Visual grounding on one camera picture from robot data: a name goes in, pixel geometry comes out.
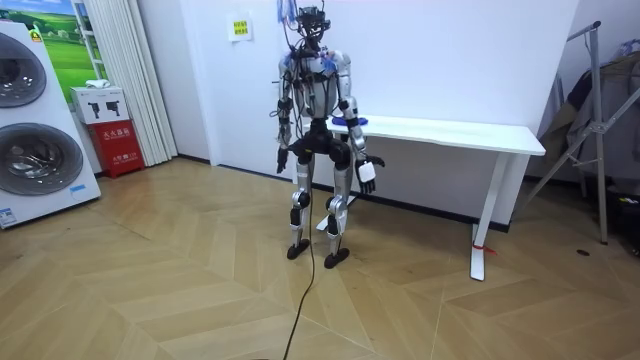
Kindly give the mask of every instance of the herringbone floor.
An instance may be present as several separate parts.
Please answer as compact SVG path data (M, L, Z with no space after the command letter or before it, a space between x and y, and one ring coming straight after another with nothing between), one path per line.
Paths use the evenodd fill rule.
M282 357L311 264L285 258L291 184L177 159L100 185L0 233L0 359ZM356 202L345 263L313 234L290 359L640 359L640 261L563 192L491 232L483 283L469 226Z

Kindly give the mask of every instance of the baseboard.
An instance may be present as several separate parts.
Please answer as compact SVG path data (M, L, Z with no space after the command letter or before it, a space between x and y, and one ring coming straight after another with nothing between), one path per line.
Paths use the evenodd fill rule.
M262 177L275 179L275 180L280 180L280 181L292 182L291 179L288 179L288 178L282 178L282 177L278 177L278 176L259 173L259 172L256 172L256 171L240 169L240 168L237 168L237 167L234 167L234 166L228 166L228 165L219 165L219 166L223 167L223 168L226 168L226 169L230 169L230 170L241 171L241 172L244 172L244 173L247 173L247 174L262 176ZM326 191L326 192L329 192L329 193L333 192L333 187L332 186L328 186L328 185L324 185L324 184L313 183L313 188L317 189L317 190L321 190L321 191ZM373 203L386 205L386 206L391 206L391 207L395 207L395 208L403 209L403 210L409 210L409 211L417 212L417 213L420 213L420 214L425 214L425 215L430 215L430 216L437 216L437 217L440 217L440 218L443 218L443 219L453 220L453 221L457 221L457 222L460 222L460 223L463 223L463 224L477 224L477 223L480 222L480 219L477 218L477 217L462 215L462 214L458 214L458 213L452 213L452 212L444 211L444 210L433 209L433 208L430 208L430 207L410 204L410 203L406 203L406 202L403 202L403 201L387 199L387 198L374 196L374 195L364 195L364 194L360 194L360 193L355 192L355 191L352 191L351 195L357 196L359 200L370 201L370 202L373 202ZM510 227L511 227L511 224L501 224L501 223L497 223L497 222L494 222L494 221L492 221L489 224L489 229L500 231L500 232L504 232L504 233L508 233Z
M209 161L207 159L199 158L197 156L178 154L177 157L183 158L183 159L187 159L187 160L191 160L191 161L195 161L195 162L199 162L199 163L203 163L203 164L207 164L207 165L211 165L211 161Z
M539 176L525 175L522 181L530 182L530 183L539 183L542 180ZM548 185L562 186L573 189L580 189L580 183L567 181L567 180L558 180L558 179L549 179L547 182Z

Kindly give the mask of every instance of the poster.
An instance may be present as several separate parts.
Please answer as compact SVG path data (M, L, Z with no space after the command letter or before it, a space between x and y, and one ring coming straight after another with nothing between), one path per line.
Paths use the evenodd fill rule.
M10 21L38 27L68 103L72 102L71 87L84 86L85 81L96 78L71 0L0 0L0 14ZM97 49L95 39L89 40Z

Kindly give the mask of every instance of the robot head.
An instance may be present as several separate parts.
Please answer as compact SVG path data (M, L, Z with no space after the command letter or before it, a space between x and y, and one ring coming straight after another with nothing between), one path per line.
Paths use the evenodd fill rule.
M315 6L300 8L298 16L298 32L312 49L320 50L320 41L324 32L331 28L331 21L325 19L325 13Z

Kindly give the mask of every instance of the robot leg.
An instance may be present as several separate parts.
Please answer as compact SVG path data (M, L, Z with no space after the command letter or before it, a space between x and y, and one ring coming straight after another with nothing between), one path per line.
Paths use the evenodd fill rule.
M353 166L351 164L351 149L340 140L332 141L329 156L336 165L333 171L333 197L327 200L327 210L330 213L327 236L329 237L331 254L325 258L324 267L332 269L349 257L349 249L340 248L340 245L342 235L347 227L347 206L353 180Z
M313 153L304 153L298 157L296 169L298 171L298 191L293 193L291 202L291 247L287 251L287 258L297 258L307 247L309 240L303 239L302 234L309 219L309 206L311 204L311 180L315 158Z

